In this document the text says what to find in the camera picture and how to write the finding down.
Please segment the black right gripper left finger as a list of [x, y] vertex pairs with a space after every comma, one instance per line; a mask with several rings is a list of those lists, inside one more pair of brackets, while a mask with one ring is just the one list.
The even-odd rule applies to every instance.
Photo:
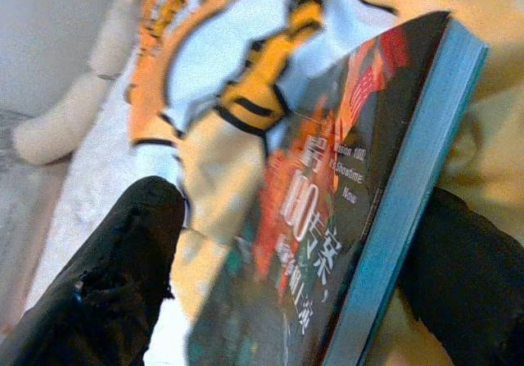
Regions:
[[132, 184], [1, 344], [3, 365], [142, 365], [183, 226], [163, 178]]

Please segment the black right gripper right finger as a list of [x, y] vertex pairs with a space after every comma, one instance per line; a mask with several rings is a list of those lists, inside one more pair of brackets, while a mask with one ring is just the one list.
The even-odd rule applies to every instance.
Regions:
[[399, 285], [456, 365], [523, 363], [523, 247], [434, 189]]

